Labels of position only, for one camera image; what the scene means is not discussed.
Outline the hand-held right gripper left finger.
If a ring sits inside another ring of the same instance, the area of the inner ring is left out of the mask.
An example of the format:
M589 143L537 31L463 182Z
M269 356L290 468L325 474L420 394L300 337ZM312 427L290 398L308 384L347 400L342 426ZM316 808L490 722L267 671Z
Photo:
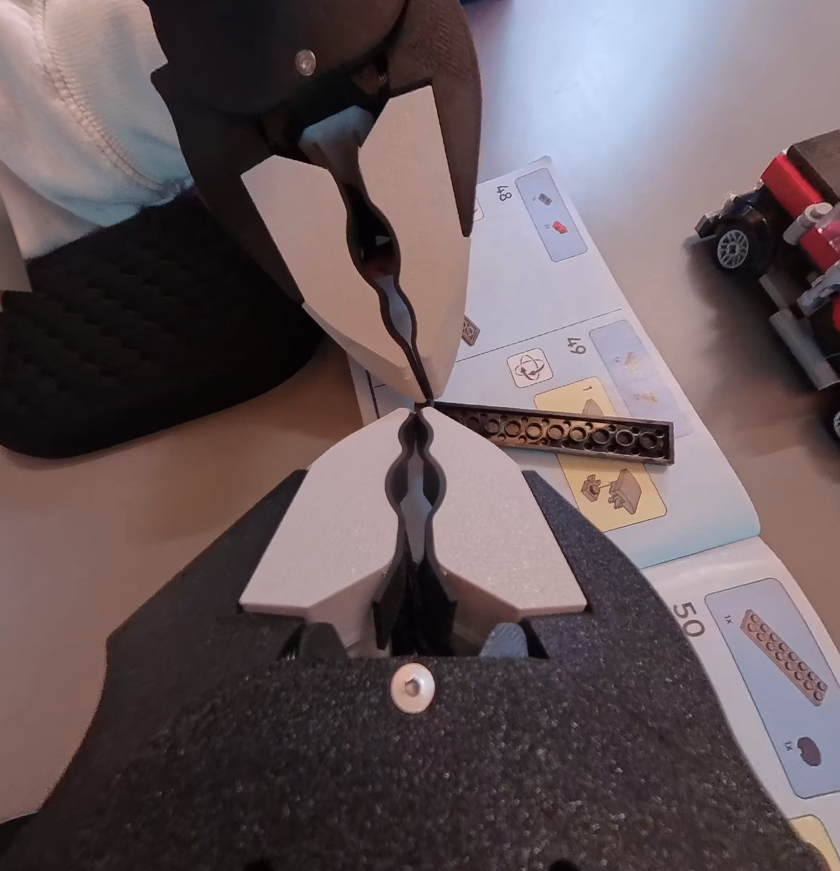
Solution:
M241 594L244 611L331 624L356 655L390 652L392 630L374 619L373 601L406 555L387 479L407 458L414 421L398 408L310 465Z

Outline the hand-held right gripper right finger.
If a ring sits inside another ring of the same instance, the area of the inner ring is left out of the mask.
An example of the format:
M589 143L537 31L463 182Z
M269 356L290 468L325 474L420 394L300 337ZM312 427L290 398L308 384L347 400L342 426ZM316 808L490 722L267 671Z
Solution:
M430 504L419 601L435 651L497 625L583 612L587 600L519 466L435 408L418 414Z

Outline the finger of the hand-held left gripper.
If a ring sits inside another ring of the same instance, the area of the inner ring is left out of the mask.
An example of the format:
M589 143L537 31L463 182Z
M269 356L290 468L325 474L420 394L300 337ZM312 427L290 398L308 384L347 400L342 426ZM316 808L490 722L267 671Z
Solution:
M358 152L371 204L394 232L397 287L414 313L414 349L432 398L462 338L470 239L462 234L433 88L391 98Z
M348 210L325 168L273 155L241 180L292 275L305 311L369 373L412 401L422 389L387 330L382 300L354 263Z

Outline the long black lego plate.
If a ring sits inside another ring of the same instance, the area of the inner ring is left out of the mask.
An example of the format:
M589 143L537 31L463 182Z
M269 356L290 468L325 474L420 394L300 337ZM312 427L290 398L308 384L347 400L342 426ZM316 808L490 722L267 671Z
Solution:
M673 424L669 421L442 401L434 407L504 449L593 455L661 466L675 462Z

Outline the person's left forearm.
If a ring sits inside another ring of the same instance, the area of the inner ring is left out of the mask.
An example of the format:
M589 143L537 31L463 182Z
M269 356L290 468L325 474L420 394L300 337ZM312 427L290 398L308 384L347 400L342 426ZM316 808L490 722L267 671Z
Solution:
M0 1L0 195L22 258L192 186L141 1Z

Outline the open lego instruction booklet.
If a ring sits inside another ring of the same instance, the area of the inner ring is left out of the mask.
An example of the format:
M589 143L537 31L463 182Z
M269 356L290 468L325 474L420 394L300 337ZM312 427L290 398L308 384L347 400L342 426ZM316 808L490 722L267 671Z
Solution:
M674 464L512 450L644 572L796 832L840 869L840 655L640 325L550 158L481 183L441 404L673 425Z

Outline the black red lego truck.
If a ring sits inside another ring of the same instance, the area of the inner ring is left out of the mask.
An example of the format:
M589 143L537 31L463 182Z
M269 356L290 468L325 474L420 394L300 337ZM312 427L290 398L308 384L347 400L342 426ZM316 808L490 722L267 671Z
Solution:
M840 130L775 156L756 187L704 214L695 234L722 273L761 285L774 303L769 322L840 446Z

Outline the black quilted wrist pad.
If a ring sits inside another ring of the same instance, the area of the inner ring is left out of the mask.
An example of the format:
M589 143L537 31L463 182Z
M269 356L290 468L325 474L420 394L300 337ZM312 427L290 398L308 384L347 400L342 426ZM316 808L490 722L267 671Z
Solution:
M0 445L59 459L279 386L322 329L186 194L26 266L0 310Z

